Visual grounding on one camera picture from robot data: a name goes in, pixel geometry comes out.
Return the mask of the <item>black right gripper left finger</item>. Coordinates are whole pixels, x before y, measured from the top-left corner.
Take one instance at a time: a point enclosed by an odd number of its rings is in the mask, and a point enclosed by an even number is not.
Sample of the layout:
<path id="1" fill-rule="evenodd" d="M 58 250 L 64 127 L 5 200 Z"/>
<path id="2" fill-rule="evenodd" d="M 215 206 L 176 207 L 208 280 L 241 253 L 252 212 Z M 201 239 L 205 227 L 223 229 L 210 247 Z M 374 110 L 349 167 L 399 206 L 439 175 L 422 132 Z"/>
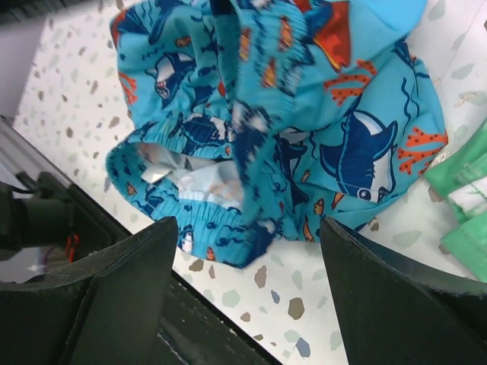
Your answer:
<path id="1" fill-rule="evenodd" d="M 177 247 L 174 217 L 23 284 L 1 285 L 3 364 L 148 364 Z"/>

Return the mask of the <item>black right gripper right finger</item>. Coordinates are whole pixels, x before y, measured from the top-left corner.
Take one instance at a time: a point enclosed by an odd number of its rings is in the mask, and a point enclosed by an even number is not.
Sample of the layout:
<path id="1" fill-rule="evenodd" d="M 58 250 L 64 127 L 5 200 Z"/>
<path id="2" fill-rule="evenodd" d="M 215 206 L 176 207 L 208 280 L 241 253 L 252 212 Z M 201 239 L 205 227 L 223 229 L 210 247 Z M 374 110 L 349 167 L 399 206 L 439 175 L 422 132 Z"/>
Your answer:
<path id="1" fill-rule="evenodd" d="M 320 245 L 350 364 L 486 362 L 486 285 L 326 217 Z"/>

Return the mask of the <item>blue shark print shorts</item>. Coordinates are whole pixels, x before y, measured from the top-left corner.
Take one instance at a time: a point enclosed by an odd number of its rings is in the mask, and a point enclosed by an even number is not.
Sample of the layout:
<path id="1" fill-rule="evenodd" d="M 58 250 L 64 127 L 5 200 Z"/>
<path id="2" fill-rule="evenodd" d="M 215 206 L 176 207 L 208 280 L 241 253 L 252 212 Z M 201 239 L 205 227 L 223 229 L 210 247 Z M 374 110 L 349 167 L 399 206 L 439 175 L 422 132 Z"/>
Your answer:
<path id="1" fill-rule="evenodd" d="M 360 230 L 448 142 L 407 36 L 424 1 L 143 1 L 110 21 L 133 132 L 114 188 L 177 245 L 244 268 L 274 240 Z"/>

